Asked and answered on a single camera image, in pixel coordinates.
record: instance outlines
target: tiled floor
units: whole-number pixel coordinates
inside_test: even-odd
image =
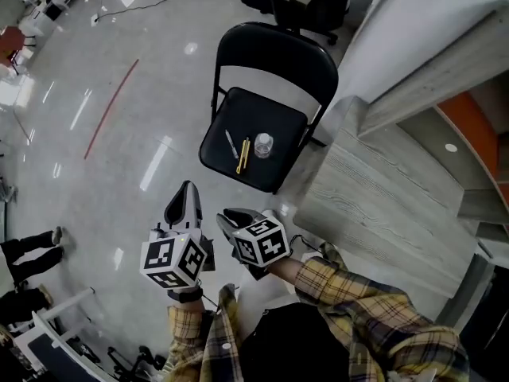
[[[133,6],[156,1],[137,0]],[[23,83],[17,103],[7,106],[0,96],[5,110],[0,113],[0,138],[7,145],[2,174],[19,188],[17,202],[9,205],[9,237],[58,224],[69,234],[65,261],[31,278],[31,285],[44,282],[56,302],[94,287],[96,295],[83,308],[101,330],[102,345],[111,343],[132,357],[140,344],[159,353],[169,345],[168,301],[140,276],[138,260],[142,241],[162,221],[181,182],[189,179],[198,187],[202,228],[215,240],[217,270],[202,279],[206,295],[216,299],[220,286],[239,281],[242,268],[231,258],[215,214],[226,207],[262,210],[281,203],[291,212],[323,150],[306,149],[278,197],[204,168],[198,148],[210,121],[218,42],[233,25],[273,18],[240,0],[173,0],[106,17],[91,27],[97,11],[123,8],[120,0],[74,1],[34,56],[25,79],[10,81]],[[325,44],[324,38],[313,37]],[[347,30],[340,31],[331,51],[336,60],[350,37]],[[84,160],[108,102],[137,59]],[[231,69],[223,86],[233,83],[309,114],[317,108],[306,94],[268,74]],[[30,144],[12,108],[32,138]],[[149,177],[156,153],[163,155]]]

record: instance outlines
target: plaid shirt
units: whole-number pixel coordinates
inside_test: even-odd
[[[349,351],[350,381],[384,381],[390,370],[412,376],[429,368],[437,370],[435,380],[468,381],[468,358],[457,333],[418,314],[401,290],[318,257],[302,266],[295,289],[301,300],[317,305]],[[231,284],[220,291],[215,313],[170,307],[174,339],[165,381],[242,381],[237,323]]]

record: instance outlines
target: plastic water bottle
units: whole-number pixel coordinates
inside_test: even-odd
[[[254,155],[259,158],[267,158],[272,150],[274,139],[267,133],[260,133],[254,140]]]

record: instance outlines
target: person's arm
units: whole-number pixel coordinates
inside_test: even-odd
[[[468,357],[456,331],[421,316],[403,291],[374,282],[314,257],[302,263],[284,258],[268,270],[293,284],[300,298],[327,312],[329,322],[356,335],[403,375],[437,370],[437,380],[468,381]],[[334,306],[341,305],[341,315]],[[348,315],[351,321],[342,317]]]
[[[165,382],[193,382],[200,379],[201,361],[212,315],[204,307],[203,299],[177,302],[169,308],[169,328],[173,341],[163,368]]]

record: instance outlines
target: black office chair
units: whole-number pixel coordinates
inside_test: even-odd
[[[224,66],[260,69],[278,75],[309,93],[320,108],[308,123],[304,113],[264,96],[233,87],[220,87]],[[337,69],[332,58],[315,41],[275,25],[248,22],[224,34],[217,49],[216,75],[212,97],[212,124],[200,147],[200,160],[208,168],[266,193],[276,193],[325,109],[336,93]],[[225,95],[217,109],[218,94]],[[225,130],[241,153],[246,137],[251,140],[247,168],[237,174]],[[268,133],[274,144],[268,158],[253,154],[255,137]]]
[[[297,33],[307,29],[328,37],[334,45],[337,35],[331,33],[343,25],[348,12],[348,0],[310,0],[309,3],[296,0],[241,0],[244,4],[263,14],[273,14],[276,23]]]

